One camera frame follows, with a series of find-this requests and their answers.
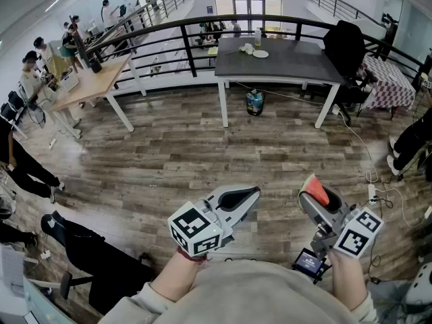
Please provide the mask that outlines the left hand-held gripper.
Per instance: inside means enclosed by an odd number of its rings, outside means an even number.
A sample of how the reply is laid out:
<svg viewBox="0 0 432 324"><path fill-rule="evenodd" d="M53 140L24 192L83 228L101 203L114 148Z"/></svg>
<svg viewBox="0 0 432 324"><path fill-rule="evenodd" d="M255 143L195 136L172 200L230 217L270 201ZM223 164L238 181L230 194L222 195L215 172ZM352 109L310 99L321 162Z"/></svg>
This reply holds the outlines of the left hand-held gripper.
<svg viewBox="0 0 432 324"><path fill-rule="evenodd" d="M167 222L171 237L188 257L202 257L234 241L233 229L259 201L261 189L248 184L220 186L208 197L188 201Z"/></svg>

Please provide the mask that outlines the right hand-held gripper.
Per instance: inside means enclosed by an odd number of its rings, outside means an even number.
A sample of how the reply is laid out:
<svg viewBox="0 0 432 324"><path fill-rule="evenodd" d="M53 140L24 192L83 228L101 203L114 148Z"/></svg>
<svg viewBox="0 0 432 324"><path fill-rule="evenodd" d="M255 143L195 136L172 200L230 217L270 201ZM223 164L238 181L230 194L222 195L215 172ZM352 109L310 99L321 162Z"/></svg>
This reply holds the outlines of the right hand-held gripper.
<svg viewBox="0 0 432 324"><path fill-rule="evenodd" d="M329 198L327 205L320 204L314 196L305 191L298 197L302 211L315 225L319 225L319 231L310 243L313 252L319 259L325 257L330 250L359 259L375 241L384 226L384 221L368 207L362 210L355 209L355 215L349 213L350 206L338 190L327 184L324 184L323 188ZM349 213L340 224L335 222L338 213ZM333 226L329 233L323 233L323 225Z"/></svg>

